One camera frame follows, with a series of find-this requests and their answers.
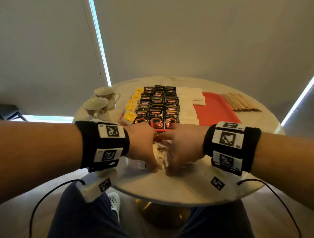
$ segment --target coffee cup image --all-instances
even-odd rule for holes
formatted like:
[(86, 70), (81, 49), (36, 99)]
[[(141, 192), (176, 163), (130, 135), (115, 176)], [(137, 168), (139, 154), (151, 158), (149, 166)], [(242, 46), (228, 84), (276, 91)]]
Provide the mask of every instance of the coffee cup image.
[(135, 124), (135, 123), (146, 122), (146, 121), (147, 121), (147, 120), (146, 120), (146, 119), (144, 119), (144, 118), (138, 118), (138, 119), (135, 119), (134, 124)]
[(163, 124), (160, 118), (154, 117), (150, 120), (152, 128), (162, 128)]
[(165, 121), (165, 124), (166, 124), (166, 127), (172, 128), (172, 126), (174, 124), (176, 124), (176, 119), (174, 119), (174, 118), (167, 118), (166, 121)]

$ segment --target table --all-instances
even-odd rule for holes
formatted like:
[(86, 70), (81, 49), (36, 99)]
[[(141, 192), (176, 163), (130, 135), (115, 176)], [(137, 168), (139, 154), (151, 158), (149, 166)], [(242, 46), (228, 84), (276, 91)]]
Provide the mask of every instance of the table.
[[(284, 134), (284, 130), (275, 116), (255, 99), (223, 84), (190, 77), (146, 77), (113, 85), (116, 92), (121, 93), (121, 98), (117, 102), (117, 109), (110, 111), (112, 121), (118, 122), (127, 100), (130, 99), (137, 86), (154, 85), (202, 88), (203, 92), (218, 94), (241, 93), (262, 111), (236, 112), (242, 123), (249, 127), (258, 127), (263, 132)], [(74, 117), (74, 121), (90, 119), (82, 107)], [(262, 183), (255, 181), (246, 182), (240, 186), (236, 185), (241, 179), (256, 177), (246, 172), (239, 177), (215, 168), (211, 166), (209, 156), (198, 160), (196, 164), (187, 166), (173, 177), (168, 177), (165, 170), (159, 170), (157, 173), (140, 170), (137, 168), (137, 161), (124, 157), (120, 159), (116, 170), (119, 178), (112, 185), (115, 189), (135, 198), (163, 205), (191, 207), (221, 204), (248, 196), (263, 187)], [(225, 184), (220, 191), (211, 184), (214, 177), (219, 178)]]

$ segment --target white roller blind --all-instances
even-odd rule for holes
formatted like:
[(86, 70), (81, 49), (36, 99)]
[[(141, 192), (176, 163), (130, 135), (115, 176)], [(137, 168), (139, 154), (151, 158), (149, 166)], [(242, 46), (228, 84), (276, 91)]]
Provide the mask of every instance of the white roller blind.
[(0, 2), (0, 103), (74, 115), (103, 85), (83, 1)]
[(314, 1), (94, 0), (112, 84), (192, 76), (288, 112), (314, 75)]

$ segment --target table base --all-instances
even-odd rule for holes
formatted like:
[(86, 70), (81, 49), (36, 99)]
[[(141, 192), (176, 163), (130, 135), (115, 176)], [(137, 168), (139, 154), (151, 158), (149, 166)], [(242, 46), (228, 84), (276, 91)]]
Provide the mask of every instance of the table base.
[(141, 199), (135, 199), (135, 202), (138, 211), (145, 220), (162, 228), (174, 228), (183, 225), (191, 212), (189, 207), (166, 206)]

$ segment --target hand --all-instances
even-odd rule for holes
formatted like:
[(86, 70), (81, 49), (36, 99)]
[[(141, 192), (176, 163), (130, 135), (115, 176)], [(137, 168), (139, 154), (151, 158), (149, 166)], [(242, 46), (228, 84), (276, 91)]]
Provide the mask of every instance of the hand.
[(169, 163), (166, 174), (175, 174), (181, 165), (187, 162), (195, 162), (205, 156), (203, 153), (204, 138), (209, 127), (186, 126), (175, 124), (171, 131), (158, 135), (158, 140), (172, 140), (169, 147), (173, 159)]
[(142, 160), (152, 172), (157, 172), (159, 164), (155, 159), (153, 141), (157, 132), (147, 123), (136, 123), (124, 127), (130, 138), (129, 151), (125, 155), (132, 160)]

